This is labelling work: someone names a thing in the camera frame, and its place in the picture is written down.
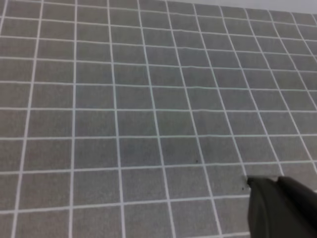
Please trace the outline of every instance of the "black plastic object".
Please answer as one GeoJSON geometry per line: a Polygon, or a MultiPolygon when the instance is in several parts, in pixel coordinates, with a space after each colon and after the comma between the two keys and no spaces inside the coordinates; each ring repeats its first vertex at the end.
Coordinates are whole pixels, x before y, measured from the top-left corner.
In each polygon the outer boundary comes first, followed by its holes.
{"type": "Polygon", "coordinates": [[[248,178],[251,238],[317,238],[317,195],[289,177],[248,178]]]}

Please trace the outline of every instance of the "white grout line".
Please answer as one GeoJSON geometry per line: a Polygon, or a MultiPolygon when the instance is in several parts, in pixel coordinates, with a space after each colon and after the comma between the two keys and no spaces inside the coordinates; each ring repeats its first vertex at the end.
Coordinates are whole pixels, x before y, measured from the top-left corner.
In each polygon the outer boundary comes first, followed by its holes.
{"type": "Polygon", "coordinates": [[[124,199],[123,199],[123,185],[122,185],[122,170],[121,170],[121,154],[120,154],[120,141],[119,141],[119,127],[118,127],[118,113],[117,113],[117,98],[116,98],[116,83],[114,75],[114,60],[113,60],[113,49],[112,49],[112,34],[111,34],[111,20],[110,20],[110,10],[107,9],[108,17],[108,30],[109,30],[109,44],[110,44],[110,58],[111,58],[111,77],[113,84],[113,108],[114,108],[114,123],[115,123],[115,140],[116,140],[116,151],[117,151],[117,163],[118,163],[118,177],[119,177],[119,194],[120,194],[120,216],[121,216],[121,233],[122,238],[126,237],[125,230],[125,215],[124,215],[124,199]]]}
{"type": "Polygon", "coordinates": [[[170,225],[171,225],[171,233],[172,237],[176,238],[176,231],[175,231],[175,224],[174,224],[174,218],[173,218],[173,211],[172,211],[172,205],[170,202],[170,196],[169,196],[169,190],[168,190],[168,183],[167,183],[167,175],[166,175],[166,169],[165,169],[165,162],[164,162],[164,157],[163,157],[163,151],[162,151],[162,145],[160,141],[160,133],[159,133],[159,124],[158,124],[158,118],[156,114],[156,106],[155,106],[155,100],[154,100],[154,95],[153,95],[153,88],[152,88],[152,81],[151,81],[151,74],[150,74],[150,67],[149,67],[149,61],[148,61],[148,55],[147,55],[147,49],[145,45],[145,38],[144,38],[144,32],[143,32],[143,24],[142,24],[142,19],[141,19],[141,12],[140,12],[140,2],[137,0],[138,4],[138,15],[139,15],[139,21],[140,21],[140,27],[141,27],[141,36],[142,36],[142,44],[143,44],[143,51],[145,55],[145,61],[146,61],[146,66],[147,66],[147,76],[148,76],[148,81],[149,81],[149,86],[150,86],[150,94],[151,94],[151,101],[152,101],[152,108],[154,110],[154,123],[155,123],[155,129],[157,133],[157,140],[158,140],[158,150],[159,150],[159,157],[160,157],[160,162],[162,165],[162,172],[163,172],[163,180],[164,180],[164,187],[165,187],[165,194],[167,198],[167,207],[168,207],[168,215],[170,219],[170,225]]]}
{"type": "Polygon", "coordinates": [[[27,110],[26,119],[25,119],[25,128],[24,128],[24,137],[23,137],[23,146],[22,146],[22,152],[21,152],[20,168],[19,168],[19,177],[18,177],[18,183],[17,183],[16,195],[15,195],[15,206],[14,206],[14,216],[13,216],[13,222],[12,222],[11,238],[15,238],[17,220],[18,220],[18,210],[19,210],[19,203],[20,203],[20,193],[21,193],[21,186],[22,186],[22,177],[23,177],[24,160],[25,160],[25,153],[26,153],[26,144],[27,144],[27,137],[28,137],[28,132],[29,132],[29,122],[30,122],[30,114],[31,114],[31,107],[32,107],[32,96],[33,96],[33,88],[34,88],[34,81],[35,81],[35,69],[36,69],[36,63],[37,63],[37,54],[38,54],[39,41],[40,41],[39,39],[40,39],[40,31],[41,31],[41,20],[42,20],[42,15],[43,15],[43,6],[44,6],[44,0],[41,0],[38,32],[37,32],[37,39],[36,39],[34,58],[33,58],[32,79],[31,79],[29,99],[28,99],[28,110],[27,110]]]}

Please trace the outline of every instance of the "tiled surface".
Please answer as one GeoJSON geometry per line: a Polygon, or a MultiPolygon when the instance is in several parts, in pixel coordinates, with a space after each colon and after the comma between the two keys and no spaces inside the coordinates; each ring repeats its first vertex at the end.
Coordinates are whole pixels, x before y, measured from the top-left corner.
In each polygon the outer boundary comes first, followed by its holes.
{"type": "Polygon", "coordinates": [[[314,16],[154,0],[0,12],[1,237],[242,238],[245,175],[317,189],[314,16]]]}

